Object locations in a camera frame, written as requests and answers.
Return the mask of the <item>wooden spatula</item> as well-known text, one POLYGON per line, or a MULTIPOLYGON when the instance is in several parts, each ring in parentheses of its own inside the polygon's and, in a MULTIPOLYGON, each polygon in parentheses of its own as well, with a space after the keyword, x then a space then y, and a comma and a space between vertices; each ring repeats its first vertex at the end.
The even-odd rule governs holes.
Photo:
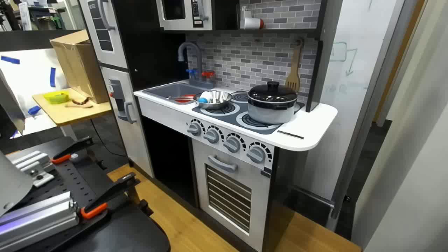
POLYGON ((294 91, 300 90, 300 59, 301 59, 303 46, 304 46, 304 41, 298 39, 297 45, 293 49, 290 74, 286 79, 286 86, 294 91))

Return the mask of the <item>red bowl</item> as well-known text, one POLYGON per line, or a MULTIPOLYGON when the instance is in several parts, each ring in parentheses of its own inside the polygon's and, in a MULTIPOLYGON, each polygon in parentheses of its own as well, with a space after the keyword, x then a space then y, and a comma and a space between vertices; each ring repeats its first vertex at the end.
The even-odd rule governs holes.
POLYGON ((175 98, 175 102, 178 104, 188 104, 188 102, 195 102, 196 97, 195 95, 181 95, 175 98))

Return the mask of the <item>white paper roll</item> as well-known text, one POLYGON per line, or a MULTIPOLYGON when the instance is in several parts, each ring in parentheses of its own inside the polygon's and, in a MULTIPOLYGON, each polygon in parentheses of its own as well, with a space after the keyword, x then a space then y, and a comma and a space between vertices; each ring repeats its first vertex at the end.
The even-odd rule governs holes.
POLYGON ((265 23, 262 18, 254 18, 254 17, 245 17, 242 20, 242 28, 244 30, 256 30, 256 31, 262 31, 265 27, 265 23))

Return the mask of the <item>grey pot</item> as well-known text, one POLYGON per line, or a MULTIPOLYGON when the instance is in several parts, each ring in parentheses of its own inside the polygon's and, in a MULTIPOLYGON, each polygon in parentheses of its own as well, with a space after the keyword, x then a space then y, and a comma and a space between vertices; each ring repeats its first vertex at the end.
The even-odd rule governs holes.
POLYGON ((286 123, 293 119, 298 109, 300 105, 297 102, 273 105, 254 100, 248 101, 248 115, 262 123, 286 123))

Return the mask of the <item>black pot lid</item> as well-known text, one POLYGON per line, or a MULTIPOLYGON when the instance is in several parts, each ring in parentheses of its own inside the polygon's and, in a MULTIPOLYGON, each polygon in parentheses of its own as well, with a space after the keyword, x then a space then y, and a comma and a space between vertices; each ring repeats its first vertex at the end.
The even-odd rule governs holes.
POLYGON ((254 102, 283 105, 297 101, 297 93, 279 81, 268 81, 263 86, 255 86, 248 93, 248 100, 254 102))

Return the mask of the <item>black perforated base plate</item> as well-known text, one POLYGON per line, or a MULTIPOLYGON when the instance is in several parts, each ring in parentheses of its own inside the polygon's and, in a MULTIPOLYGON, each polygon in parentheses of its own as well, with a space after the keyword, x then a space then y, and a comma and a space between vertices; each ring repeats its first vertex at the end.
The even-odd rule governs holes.
POLYGON ((84 220, 80 209, 93 202, 111 181, 88 160, 55 165, 45 151, 2 160, 0 219, 14 210, 70 192, 77 202, 79 224, 28 245, 35 252, 170 252, 164 230, 154 223, 147 202, 133 203, 126 195, 108 202, 108 210, 84 220))

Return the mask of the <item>white blue-capped bottle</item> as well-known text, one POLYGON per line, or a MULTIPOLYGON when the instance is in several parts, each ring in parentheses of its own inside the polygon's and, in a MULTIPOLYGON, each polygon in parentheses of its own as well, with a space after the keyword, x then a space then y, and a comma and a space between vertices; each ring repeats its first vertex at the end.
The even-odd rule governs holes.
POLYGON ((209 104, 209 100, 207 100, 207 98, 203 98, 203 97, 199 97, 199 98, 198 98, 198 102, 199 102, 200 105, 205 105, 205 104, 209 104))

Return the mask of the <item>black orange clamp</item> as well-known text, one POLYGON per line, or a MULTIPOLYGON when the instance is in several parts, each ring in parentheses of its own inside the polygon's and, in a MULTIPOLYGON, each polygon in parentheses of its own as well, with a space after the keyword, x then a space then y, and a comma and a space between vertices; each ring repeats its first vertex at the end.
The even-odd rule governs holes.
POLYGON ((119 195, 126 195, 133 203, 139 205, 140 199, 136 192, 136 185, 140 181, 136 178, 135 172, 123 175, 118 181, 115 181, 109 188, 107 188, 100 196, 97 196, 93 202, 80 209, 80 216, 84 220, 93 220, 101 213, 108 210, 108 202, 119 195))
POLYGON ((65 150, 59 151, 58 154, 53 156, 52 163, 55 165, 60 165, 66 161, 69 161, 72 158, 73 154, 76 154, 80 150, 84 150, 90 146, 93 146, 93 137, 91 136, 86 136, 74 143, 72 143, 69 147, 66 147, 65 150))

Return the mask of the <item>toy kitchen stove unit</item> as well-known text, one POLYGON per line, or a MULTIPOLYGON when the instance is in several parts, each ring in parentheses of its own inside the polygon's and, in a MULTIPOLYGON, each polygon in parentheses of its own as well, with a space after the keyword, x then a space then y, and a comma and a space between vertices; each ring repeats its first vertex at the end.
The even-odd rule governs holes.
POLYGON ((314 111, 298 109, 286 123, 261 123, 248 114, 242 91, 224 109, 210 111, 193 100, 200 90, 175 81, 136 93, 142 115, 192 143, 196 199, 213 224, 256 252, 279 248, 294 212, 296 156, 315 149, 328 132, 338 109, 321 104, 314 111))

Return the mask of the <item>toy microwave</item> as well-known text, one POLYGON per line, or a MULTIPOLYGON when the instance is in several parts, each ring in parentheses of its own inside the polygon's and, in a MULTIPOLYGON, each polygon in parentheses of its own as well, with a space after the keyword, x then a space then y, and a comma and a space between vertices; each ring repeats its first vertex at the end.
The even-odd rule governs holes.
POLYGON ((160 27, 165 31, 210 31, 212 0, 156 0, 160 27))

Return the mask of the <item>cardboard box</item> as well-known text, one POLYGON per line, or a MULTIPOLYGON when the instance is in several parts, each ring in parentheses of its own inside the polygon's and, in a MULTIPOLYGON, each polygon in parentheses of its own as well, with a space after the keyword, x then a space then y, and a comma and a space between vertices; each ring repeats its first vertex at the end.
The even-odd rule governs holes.
POLYGON ((97 104, 108 101, 108 93, 100 72, 88 32, 76 31, 51 41, 67 86, 97 104))

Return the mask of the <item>aluminium extrusion rail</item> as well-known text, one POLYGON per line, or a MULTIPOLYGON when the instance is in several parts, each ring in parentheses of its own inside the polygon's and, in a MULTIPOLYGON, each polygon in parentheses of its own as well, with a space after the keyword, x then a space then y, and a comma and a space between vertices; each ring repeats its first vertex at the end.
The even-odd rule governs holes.
POLYGON ((10 212, 0 219, 0 252, 17 252, 80 221, 70 192, 10 212))

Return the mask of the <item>toy refrigerator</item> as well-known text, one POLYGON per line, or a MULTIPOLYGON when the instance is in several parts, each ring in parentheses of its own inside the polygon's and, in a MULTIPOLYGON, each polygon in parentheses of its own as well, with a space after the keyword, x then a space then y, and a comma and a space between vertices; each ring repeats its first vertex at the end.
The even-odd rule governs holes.
POLYGON ((128 158, 133 167, 153 177, 151 158, 121 37, 118 0, 79 0, 79 3, 128 158))

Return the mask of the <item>grey toy faucet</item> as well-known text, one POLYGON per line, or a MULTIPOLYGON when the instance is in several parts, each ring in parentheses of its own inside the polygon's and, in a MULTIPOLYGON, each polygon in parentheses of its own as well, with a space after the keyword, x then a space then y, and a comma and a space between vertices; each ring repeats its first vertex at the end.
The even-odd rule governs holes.
POLYGON ((216 86, 213 77, 205 77, 202 49, 195 42, 184 42, 179 45, 178 60, 188 65, 186 73, 191 86, 202 88, 213 88, 216 86))

